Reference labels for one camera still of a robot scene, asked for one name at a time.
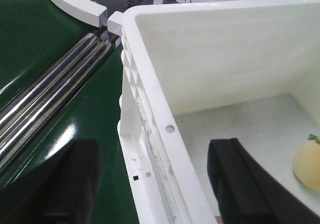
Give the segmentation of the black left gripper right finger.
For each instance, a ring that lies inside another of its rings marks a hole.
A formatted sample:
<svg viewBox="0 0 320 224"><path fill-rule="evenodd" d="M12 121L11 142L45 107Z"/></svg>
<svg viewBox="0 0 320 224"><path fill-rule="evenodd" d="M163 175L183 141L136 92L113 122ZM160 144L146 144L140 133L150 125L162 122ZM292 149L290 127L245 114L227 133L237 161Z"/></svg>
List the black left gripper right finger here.
<svg viewBox="0 0 320 224"><path fill-rule="evenodd" d="M225 224L318 224L315 214L277 182L237 138L212 139L207 173Z"/></svg>

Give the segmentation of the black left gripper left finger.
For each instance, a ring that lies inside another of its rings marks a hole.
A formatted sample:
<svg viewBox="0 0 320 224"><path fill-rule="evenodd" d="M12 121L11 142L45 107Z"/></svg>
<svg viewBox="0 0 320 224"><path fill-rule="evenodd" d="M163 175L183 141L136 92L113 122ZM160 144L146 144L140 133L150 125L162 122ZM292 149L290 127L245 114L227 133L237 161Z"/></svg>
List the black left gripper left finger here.
<svg viewBox="0 0 320 224"><path fill-rule="evenodd" d="M103 172L95 139L71 140L0 190L2 224L88 224Z"/></svg>

